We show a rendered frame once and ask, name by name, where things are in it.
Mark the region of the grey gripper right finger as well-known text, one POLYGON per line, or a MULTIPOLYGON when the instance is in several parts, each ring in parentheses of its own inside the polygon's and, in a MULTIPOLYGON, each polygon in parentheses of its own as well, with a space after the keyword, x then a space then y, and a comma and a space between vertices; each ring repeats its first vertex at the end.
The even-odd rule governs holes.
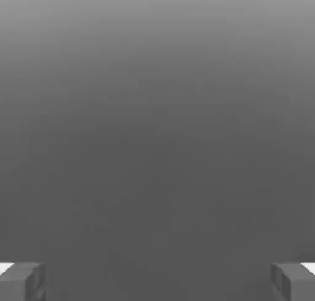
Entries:
POLYGON ((272 263, 274 301, 315 301, 315 262, 272 263))

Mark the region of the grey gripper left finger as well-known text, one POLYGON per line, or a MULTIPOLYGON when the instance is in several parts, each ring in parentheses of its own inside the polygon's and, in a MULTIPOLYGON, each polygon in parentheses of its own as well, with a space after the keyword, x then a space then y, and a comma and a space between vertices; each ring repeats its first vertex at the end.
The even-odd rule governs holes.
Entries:
POLYGON ((46 301, 46 267, 40 262, 0 262, 0 301, 46 301))

